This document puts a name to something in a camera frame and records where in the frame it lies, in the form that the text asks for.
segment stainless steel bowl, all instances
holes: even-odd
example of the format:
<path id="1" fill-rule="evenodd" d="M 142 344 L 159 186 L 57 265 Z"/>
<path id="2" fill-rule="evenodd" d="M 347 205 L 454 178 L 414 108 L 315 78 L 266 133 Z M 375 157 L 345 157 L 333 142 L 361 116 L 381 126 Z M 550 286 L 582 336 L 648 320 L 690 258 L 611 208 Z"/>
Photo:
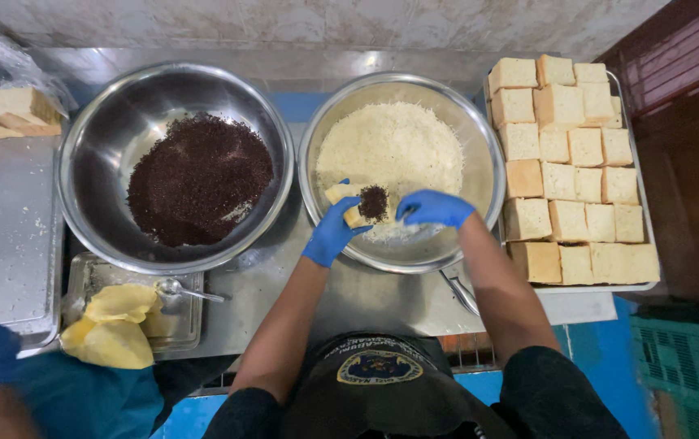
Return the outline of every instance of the stainless steel bowl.
<path id="1" fill-rule="evenodd" d="M 165 135 L 168 122 L 205 111 L 244 122 L 265 143 L 274 178 L 247 218 L 212 245 L 170 248 L 145 235 L 127 206 L 132 168 Z M 274 223 L 293 179 L 293 139 L 253 85 L 196 63 L 164 63 L 108 85 L 76 118 L 59 156 L 65 219 L 93 253 L 143 274 L 204 271 L 246 250 Z"/>
<path id="2" fill-rule="evenodd" d="M 344 116 L 369 104 L 419 103 L 450 125 L 463 145 L 466 166 L 460 196 L 484 216 L 488 228 L 501 212 L 506 189 L 504 158 L 488 121 L 468 99 L 452 88 L 413 74 L 362 76 L 339 88 L 311 117 L 298 151 L 298 179 L 306 210 L 315 223 L 330 203 L 317 186 L 316 164 L 322 141 Z M 373 242 L 356 237 L 344 250 L 352 259 L 397 274 L 422 274 L 462 260 L 456 232 L 443 229 L 425 239 Z"/>

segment chocolate sprinkle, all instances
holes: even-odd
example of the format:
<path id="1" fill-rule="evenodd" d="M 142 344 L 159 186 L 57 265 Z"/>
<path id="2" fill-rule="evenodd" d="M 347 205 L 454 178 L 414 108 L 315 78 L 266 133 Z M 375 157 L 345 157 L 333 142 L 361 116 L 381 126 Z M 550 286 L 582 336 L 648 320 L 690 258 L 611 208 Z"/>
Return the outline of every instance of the chocolate sprinkle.
<path id="1" fill-rule="evenodd" d="M 274 176 L 244 124 L 207 113 L 175 120 L 133 169 L 127 201 L 147 235 L 169 247 L 215 244 L 239 224 Z"/>
<path id="2" fill-rule="evenodd" d="M 378 185 L 364 187 L 357 209 L 373 223 L 381 223 L 388 218 L 388 192 Z"/>

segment grated cheese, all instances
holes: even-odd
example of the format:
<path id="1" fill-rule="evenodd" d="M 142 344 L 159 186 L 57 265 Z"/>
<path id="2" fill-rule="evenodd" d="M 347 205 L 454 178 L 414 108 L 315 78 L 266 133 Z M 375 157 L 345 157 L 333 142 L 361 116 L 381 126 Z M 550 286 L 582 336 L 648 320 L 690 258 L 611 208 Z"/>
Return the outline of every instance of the grated cheese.
<path id="1" fill-rule="evenodd" d="M 336 122 L 322 142 L 316 171 L 322 191 L 344 178 L 387 184 L 396 207 L 418 189 L 458 195 L 462 168 L 461 144 L 452 129 L 431 109 L 396 102 L 367 105 Z M 364 237 L 386 241 L 414 230 L 401 223 L 377 225 Z"/>

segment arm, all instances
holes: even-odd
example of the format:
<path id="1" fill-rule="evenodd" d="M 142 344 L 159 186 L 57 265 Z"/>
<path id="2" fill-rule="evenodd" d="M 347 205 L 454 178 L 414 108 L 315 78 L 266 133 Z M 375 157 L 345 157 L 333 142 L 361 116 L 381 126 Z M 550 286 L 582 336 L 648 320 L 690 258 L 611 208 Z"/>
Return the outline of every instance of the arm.
<path id="1" fill-rule="evenodd" d="M 272 394 L 279 404 L 285 403 L 304 361 L 306 340 L 328 269 L 350 239 L 371 229 L 350 229 L 344 221 L 344 212 L 359 202 L 359 197 L 343 198 L 317 225 L 285 289 L 242 355 L 230 394 L 257 387 Z"/>
<path id="2" fill-rule="evenodd" d="M 440 223 L 458 229 L 477 307 L 502 367 L 515 352 L 528 346 L 559 350 L 534 289 L 515 271 L 471 204 L 424 190 L 401 200 L 396 219 L 406 212 L 412 212 L 404 218 L 407 225 Z"/>

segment metal tray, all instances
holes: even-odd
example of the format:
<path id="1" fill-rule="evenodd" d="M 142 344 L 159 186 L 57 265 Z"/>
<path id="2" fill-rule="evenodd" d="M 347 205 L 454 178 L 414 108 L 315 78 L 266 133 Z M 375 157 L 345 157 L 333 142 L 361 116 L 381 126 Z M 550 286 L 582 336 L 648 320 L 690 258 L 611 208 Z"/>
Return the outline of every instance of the metal tray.
<path id="1" fill-rule="evenodd" d="M 645 185 L 642 182 L 642 171 L 640 170 L 639 156 L 637 155 L 637 144 L 634 141 L 634 131 L 631 129 L 630 119 L 627 111 L 627 99 L 623 92 L 623 88 L 620 86 L 620 81 L 618 77 L 607 71 L 607 76 L 609 78 L 610 93 L 613 96 L 620 96 L 621 113 L 623 116 L 623 127 L 629 131 L 629 144 L 631 145 L 631 155 L 634 158 L 634 168 L 637 169 L 637 190 L 639 192 L 640 205 L 642 206 L 642 216 L 645 221 L 645 243 L 653 244 L 655 247 L 656 239 L 653 237 L 653 225 L 650 221 L 650 209 L 647 207 L 647 196 L 645 195 Z M 491 112 L 491 97 L 488 94 L 490 90 L 490 84 L 488 83 L 488 75 L 485 75 L 482 82 L 482 93 L 484 95 L 485 112 L 488 116 L 488 122 L 493 126 L 493 115 Z M 506 251 L 506 221 L 504 218 L 504 210 L 501 210 L 499 215 L 499 237 L 501 242 L 501 248 Z M 610 292 L 620 292 L 620 291 L 646 291 L 653 288 L 657 282 L 647 282 L 647 284 L 633 284 L 633 285 L 577 285 L 577 286 L 548 286 L 548 285 L 538 285 L 534 284 L 534 290 L 537 293 L 586 293 L 593 291 L 610 291 Z"/>
<path id="2" fill-rule="evenodd" d="M 203 291 L 204 274 L 173 276 L 186 288 Z M 103 287 L 121 284 L 154 285 L 163 276 L 133 273 L 112 265 L 91 252 L 77 254 L 70 263 L 68 293 L 62 298 L 63 327 L 81 318 L 84 309 L 94 294 Z M 149 345 L 158 359 L 159 352 L 188 351 L 200 342 L 200 325 L 203 301 L 200 298 L 179 294 L 161 296 L 162 313 L 175 319 L 172 329 L 163 337 L 149 337 Z"/>

